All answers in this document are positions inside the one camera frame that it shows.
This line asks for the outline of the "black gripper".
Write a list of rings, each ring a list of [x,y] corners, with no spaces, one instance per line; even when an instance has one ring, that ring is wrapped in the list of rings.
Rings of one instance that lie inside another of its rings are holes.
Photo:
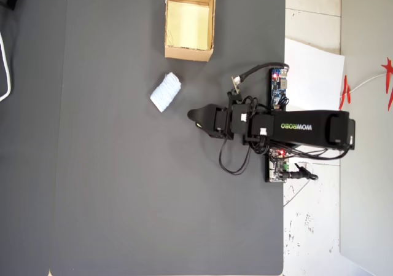
[[[229,100],[226,108],[208,104],[187,113],[196,127],[210,137],[227,140],[233,140],[235,135],[245,134],[248,116],[249,105],[238,100]]]

